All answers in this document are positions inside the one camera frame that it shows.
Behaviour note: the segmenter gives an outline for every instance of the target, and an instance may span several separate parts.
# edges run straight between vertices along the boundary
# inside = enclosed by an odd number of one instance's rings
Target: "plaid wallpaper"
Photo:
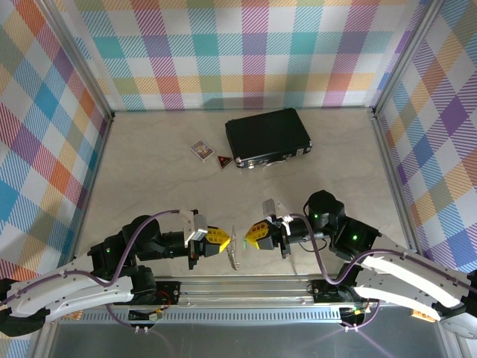
[[[106,128],[34,0],[0,2],[0,278],[66,259]],[[29,337],[0,333],[0,357]]]
[[[433,260],[477,269],[477,0],[449,0],[382,124]]]
[[[56,4],[117,110],[370,104],[423,8],[419,0]]]
[[[405,47],[408,44],[408,41],[411,39],[412,31],[415,29],[416,25],[419,23],[419,20],[421,16],[424,13],[424,10],[426,9],[427,4],[431,0],[420,0],[419,4],[411,17],[411,20],[407,24],[404,34],[401,37],[401,40],[399,41],[399,44],[397,45],[396,49],[394,50],[394,53],[392,54],[392,57],[389,61],[385,61],[387,64],[386,70],[381,77],[379,81],[378,88],[376,89],[373,99],[371,100],[370,103],[366,102],[366,105],[370,105],[371,107],[375,107],[377,101],[379,100],[379,96],[381,95],[383,89],[385,88],[386,84],[388,83],[389,77],[393,73],[394,67],[397,64],[397,61],[399,57],[401,56],[402,52],[405,50]]]

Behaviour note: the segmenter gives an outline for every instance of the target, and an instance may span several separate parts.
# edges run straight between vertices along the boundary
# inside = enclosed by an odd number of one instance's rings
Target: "beige tabletop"
[[[203,140],[217,155],[231,157],[224,124],[262,111],[119,113],[113,123],[86,214],[78,253],[118,233],[139,215],[169,209],[199,209],[209,225],[237,234],[239,271],[227,254],[199,259],[189,271],[185,257],[144,262],[155,275],[319,273],[314,254],[292,245],[283,260],[278,249],[243,248],[243,236],[263,219],[262,202],[273,198],[291,212],[325,189],[342,201],[348,216],[381,230],[401,245],[399,224],[382,161],[365,109],[299,110],[313,141],[311,153],[285,163],[221,169],[217,157],[204,163],[189,149]],[[160,220],[161,231],[180,230],[177,217]],[[322,251],[328,271],[343,265]]]

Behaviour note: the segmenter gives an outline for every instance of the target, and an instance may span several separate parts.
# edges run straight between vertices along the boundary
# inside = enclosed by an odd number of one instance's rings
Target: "warning triangle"
[[[221,165],[221,169],[225,168],[227,164],[232,161],[232,158],[229,157],[221,157],[220,155],[217,156],[218,163]]]

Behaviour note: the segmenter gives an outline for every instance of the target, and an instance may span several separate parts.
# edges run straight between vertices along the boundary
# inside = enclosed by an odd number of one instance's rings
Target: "purple cable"
[[[308,219],[306,218],[306,216],[302,215],[302,214],[290,214],[290,216],[292,218],[295,218],[295,219],[300,219],[302,220],[304,223],[305,223],[305,226],[306,228],[308,229],[308,232],[309,232],[309,235],[310,237],[315,237],[315,235],[313,234],[313,229],[312,229],[312,226],[310,225]],[[316,256],[316,260],[318,262],[318,266],[320,267],[320,270],[321,270],[321,274],[323,275],[323,278],[326,280],[327,283],[329,283],[330,285],[334,285],[334,286],[337,286],[339,285],[341,282],[343,282],[343,280],[346,278],[346,276],[350,273],[351,269],[353,268],[353,266],[359,261],[359,260],[362,260],[364,259],[365,257],[368,257],[370,255],[373,255],[373,254],[393,254],[393,255],[396,255],[398,257],[405,257],[407,260],[410,260],[412,261],[413,263],[416,263],[418,265],[421,265],[423,267],[425,267],[426,269],[430,270],[430,271],[433,271],[441,276],[444,276],[447,280],[450,280],[452,281],[453,283],[459,285],[459,286],[462,286],[464,287],[465,289],[468,289],[469,291],[473,292],[473,293],[476,293],[477,294],[477,289],[474,289],[473,287],[467,285],[466,283],[464,282],[461,282],[459,281],[457,278],[451,276],[450,274],[447,274],[445,272],[441,272],[439,269],[429,265],[428,263],[424,263],[422,261],[419,261],[418,259],[412,257],[412,256],[408,256],[408,255],[405,255],[401,252],[398,252],[398,251],[395,251],[395,250],[389,250],[387,248],[374,248],[372,250],[368,250],[368,251],[365,251],[365,252],[361,252],[359,255],[356,255],[356,257],[354,259],[351,260],[350,264],[344,269],[343,273],[341,274],[341,276],[339,276],[336,280],[333,280],[329,275],[328,275],[328,272],[326,271],[326,268],[325,268],[325,265],[323,264],[323,260],[321,259],[321,255],[320,255],[320,252],[318,250],[318,245],[316,243],[316,239],[313,239],[312,240],[312,244],[313,244],[313,250],[315,252],[315,256]]]
[[[113,312],[113,310],[111,309],[111,304],[107,304],[106,305],[106,310],[107,312],[110,314],[111,318],[114,319],[116,321],[116,323],[119,323],[121,326],[124,326],[126,328],[132,328],[133,330],[136,330],[133,326],[131,326],[130,324],[126,323],[126,322],[123,322],[121,321],[118,316]]]
[[[133,247],[134,245],[134,242],[136,241],[137,239],[137,236],[141,233],[141,231],[144,229],[144,227],[149,224],[150,222],[152,222],[153,220],[159,218],[160,216],[163,216],[165,214],[178,214],[179,213],[179,210],[167,210],[167,211],[162,211],[161,213],[157,213],[157,214],[154,214],[152,216],[149,216],[146,220],[144,220],[144,222],[142,224],[140,224],[140,226],[136,229],[136,231],[134,231],[134,234],[131,236],[131,239],[129,240],[129,242],[127,243],[126,245],[126,248],[124,250],[124,253],[122,254],[121,256],[121,259],[119,260],[119,264],[118,264],[118,267],[116,268],[116,271],[114,272],[114,275],[113,275],[113,279],[109,282],[104,282],[102,280],[100,280],[99,278],[93,276],[92,274],[90,274],[89,272],[87,271],[82,271],[82,270],[71,270],[71,271],[65,271],[64,272],[64,275],[65,276],[62,276],[61,274],[54,274],[52,276],[48,276],[48,277],[44,277],[36,282],[33,282],[27,286],[25,286],[24,288],[20,289],[16,294],[14,295],[11,295],[10,297],[8,298],[5,298],[1,303],[0,303],[0,306],[3,306],[4,304],[7,304],[8,302],[12,301],[13,299],[15,298],[18,298],[20,295],[23,295],[24,293],[26,293],[29,289],[33,289],[34,287],[38,286],[38,285],[41,285],[45,282],[48,282],[50,280],[54,280],[56,278],[61,278],[61,277],[66,277],[70,274],[72,275],[80,275],[80,276],[86,276],[88,277],[90,280],[93,280],[95,281],[98,285],[100,286],[103,286],[103,287],[111,287],[112,285],[114,285],[114,283],[118,280],[119,278],[119,275],[121,274],[121,269],[122,269],[122,266],[124,265],[124,262],[126,262],[126,259],[127,259],[127,255],[129,254],[129,252],[131,251],[131,248]]]

